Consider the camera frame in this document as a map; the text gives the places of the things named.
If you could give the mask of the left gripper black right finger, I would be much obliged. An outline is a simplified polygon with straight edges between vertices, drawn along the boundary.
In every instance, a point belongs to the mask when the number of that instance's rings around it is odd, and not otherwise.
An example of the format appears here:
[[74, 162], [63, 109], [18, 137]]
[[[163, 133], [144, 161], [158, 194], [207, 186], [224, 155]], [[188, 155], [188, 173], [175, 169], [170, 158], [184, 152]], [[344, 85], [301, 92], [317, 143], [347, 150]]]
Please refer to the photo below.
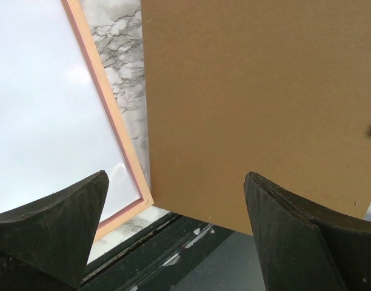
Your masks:
[[244, 194], [266, 290], [371, 290], [371, 222], [249, 172]]

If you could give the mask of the brown fibreboard backing board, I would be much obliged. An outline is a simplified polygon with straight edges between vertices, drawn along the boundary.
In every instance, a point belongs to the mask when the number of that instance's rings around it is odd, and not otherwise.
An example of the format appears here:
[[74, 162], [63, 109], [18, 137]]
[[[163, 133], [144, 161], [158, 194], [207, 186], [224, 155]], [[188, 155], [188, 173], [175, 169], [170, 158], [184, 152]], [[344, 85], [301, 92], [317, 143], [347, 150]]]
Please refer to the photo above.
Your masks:
[[346, 215], [371, 203], [371, 1], [142, 1], [157, 207], [250, 233], [256, 172]]

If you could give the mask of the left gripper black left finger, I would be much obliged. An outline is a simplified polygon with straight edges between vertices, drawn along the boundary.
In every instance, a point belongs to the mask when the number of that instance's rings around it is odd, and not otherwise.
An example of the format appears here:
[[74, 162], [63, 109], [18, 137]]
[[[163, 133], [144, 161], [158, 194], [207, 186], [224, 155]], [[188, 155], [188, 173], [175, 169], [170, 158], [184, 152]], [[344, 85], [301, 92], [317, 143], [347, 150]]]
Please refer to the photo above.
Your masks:
[[0, 290], [78, 290], [108, 187], [101, 170], [0, 213]]

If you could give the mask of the pink wooden picture frame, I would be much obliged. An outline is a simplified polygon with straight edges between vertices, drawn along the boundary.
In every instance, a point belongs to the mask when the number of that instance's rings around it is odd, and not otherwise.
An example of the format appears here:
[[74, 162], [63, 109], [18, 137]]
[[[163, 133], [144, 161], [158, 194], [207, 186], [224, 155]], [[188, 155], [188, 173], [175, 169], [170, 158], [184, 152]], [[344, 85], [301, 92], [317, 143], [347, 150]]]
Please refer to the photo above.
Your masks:
[[127, 128], [122, 120], [121, 113], [118, 110], [118, 105], [113, 96], [112, 88], [102, 65], [92, 34], [90, 33], [89, 25], [82, 7], [78, 1], [62, 1], [61, 3], [80, 46], [91, 78], [101, 99], [102, 106], [106, 112], [107, 119], [115, 135], [119, 148], [122, 151], [125, 164], [131, 174], [131, 178], [135, 183], [139, 195], [139, 198], [136, 201], [133, 201], [127, 207], [99, 223], [94, 238], [94, 240], [97, 241], [119, 227], [121, 224], [152, 206], [153, 198], [133, 148], [132, 141], [127, 132]]

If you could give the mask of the building photo print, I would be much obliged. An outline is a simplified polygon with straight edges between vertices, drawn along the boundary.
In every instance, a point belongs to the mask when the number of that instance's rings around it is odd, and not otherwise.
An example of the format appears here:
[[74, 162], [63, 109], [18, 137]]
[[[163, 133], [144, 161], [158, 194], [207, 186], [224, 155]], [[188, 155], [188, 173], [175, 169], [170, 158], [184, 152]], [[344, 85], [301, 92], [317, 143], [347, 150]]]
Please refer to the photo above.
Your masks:
[[0, 213], [100, 170], [102, 219], [139, 198], [60, 1], [0, 1]]

